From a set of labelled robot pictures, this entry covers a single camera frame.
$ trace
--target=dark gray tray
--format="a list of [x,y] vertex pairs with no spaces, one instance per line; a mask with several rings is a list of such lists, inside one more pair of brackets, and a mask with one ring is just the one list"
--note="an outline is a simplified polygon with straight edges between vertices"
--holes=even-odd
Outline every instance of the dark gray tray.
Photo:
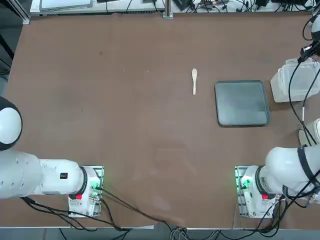
[[270,122],[262,81],[218,81],[214,89],[218,122],[222,127],[261,127]]

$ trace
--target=metal bracket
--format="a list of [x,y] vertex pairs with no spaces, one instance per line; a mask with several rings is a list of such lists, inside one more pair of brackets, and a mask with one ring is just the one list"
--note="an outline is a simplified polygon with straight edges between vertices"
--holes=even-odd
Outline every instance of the metal bracket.
[[166,12],[163,12],[162,17],[164,19],[173,19],[174,18],[174,14],[172,12],[170,12],[169,16],[167,16]]
[[171,0],[165,0],[164,12],[162,17],[164,19],[173,19],[174,15],[171,11]]
[[22,24],[30,23],[30,16],[28,15],[28,12],[24,9],[24,7],[20,4],[18,0],[5,0],[5,1],[7,1],[11,5],[15,13],[20,18],[22,18],[23,20]]
[[235,166],[234,167],[239,214],[241,217],[244,217],[244,218],[248,218],[249,213],[247,210],[247,204],[246,204],[244,194],[242,193],[242,190],[240,189],[240,182],[241,182],[241,178],[245,175],[247,168],[248,168],[248,166]]

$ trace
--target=clear plastic box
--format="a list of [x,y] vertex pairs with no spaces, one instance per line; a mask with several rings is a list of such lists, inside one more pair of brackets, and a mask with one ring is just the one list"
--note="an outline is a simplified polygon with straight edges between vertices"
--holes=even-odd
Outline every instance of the clear plastic box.
[[[289,102],[289,82],[297,66],[296,59],[287,60],[270,81],[274,101],[277,103]],[[320,63],[314,63],[310,58],[300,64],[291,81],[291,101],[303,101],[309,87],[320,69]],[[320,91],[320,75],[317,77],[308,97]]]

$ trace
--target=brown table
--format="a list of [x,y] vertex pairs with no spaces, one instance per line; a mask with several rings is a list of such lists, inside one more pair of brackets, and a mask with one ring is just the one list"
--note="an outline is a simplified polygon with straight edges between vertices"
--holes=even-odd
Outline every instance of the brown table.
[[[236,165],[260,165],[276,146],[298,145],[288,103],[270,79],[306,43],[301,13],[66,16],[23,27],[6,97],[23,116],[15,149],[39,158],[104,165],[110,191],[142,211],[190,228],[231,228]],[[191,70],[197,68],[192,95]],[[263,80],[266,127],[218,125],[218,80]],[[318,118],[319,96],[307,122]],[[67,209],[65,196],[34,197]],[[122,226],[153,222],[110,203]],[[65,226],[20,199],[1,200],[1,226]],[[319,229],[320,206],[293,206],[282,228]],[[92,220],[86,226],[105,226]],[[255,227],[236,211],[235,228]]]

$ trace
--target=robotic arm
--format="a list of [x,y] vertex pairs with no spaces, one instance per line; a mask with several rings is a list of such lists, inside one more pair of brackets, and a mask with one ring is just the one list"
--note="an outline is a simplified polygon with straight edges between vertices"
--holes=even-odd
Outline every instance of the robotic arm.
[[70,211],[100,215],[103,167],[79,166],[66,159],[38,159],[12,150],[22,133],[17,107],[0,97],[0,199],[29,195],[68,195]]
[[[320,56],[320,2],[308,20],[311,23],[312,43],[300,51],[298,63],[312,56]],[[298,148],[273,148],[266,156],[265,165],[249,166],[238,183],[242,191],[248,216],[262,218],[269,210],[274,210],[280,196],[296,196],[310,181],[303,191],[308,203],[320,204],[320,145]]]

